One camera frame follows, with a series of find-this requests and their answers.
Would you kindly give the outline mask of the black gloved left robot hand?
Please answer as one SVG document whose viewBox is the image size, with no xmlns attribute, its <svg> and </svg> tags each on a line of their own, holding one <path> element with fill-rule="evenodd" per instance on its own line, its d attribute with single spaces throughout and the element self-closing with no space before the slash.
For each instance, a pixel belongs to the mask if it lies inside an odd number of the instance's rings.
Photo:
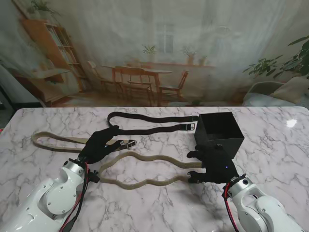
<svg viewBox="0 0 309 232">
<path fill-rule="evenodd" d="M 79 153 L 78 160 L 87 164 L 94 164 L 101 161 L 121 146 L 123 142 L 121 140 L 107 145 L 107 142 L 117 135 L 119 135 L 119 126 L 111 126 L 107 129 L 94 132 Z"/>
</svg>

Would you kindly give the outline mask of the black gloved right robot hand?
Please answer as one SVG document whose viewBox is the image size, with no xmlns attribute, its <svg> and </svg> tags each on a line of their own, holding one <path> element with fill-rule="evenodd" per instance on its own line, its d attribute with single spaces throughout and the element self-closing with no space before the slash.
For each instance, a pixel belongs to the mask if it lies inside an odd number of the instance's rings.
<svg viewBox="0 0 309 232">
<path fill-rule="evenodd" d="M 224 184 L 234 177 L 239 177 L 232 159 L 222 145 L 196 145 L 195 150 L 190 151 L 187 157 L 200 160 L 202 168 L 206 169 L 205 173 L 189 171 L 188 182 L 190 183 Z"/>
</svg>

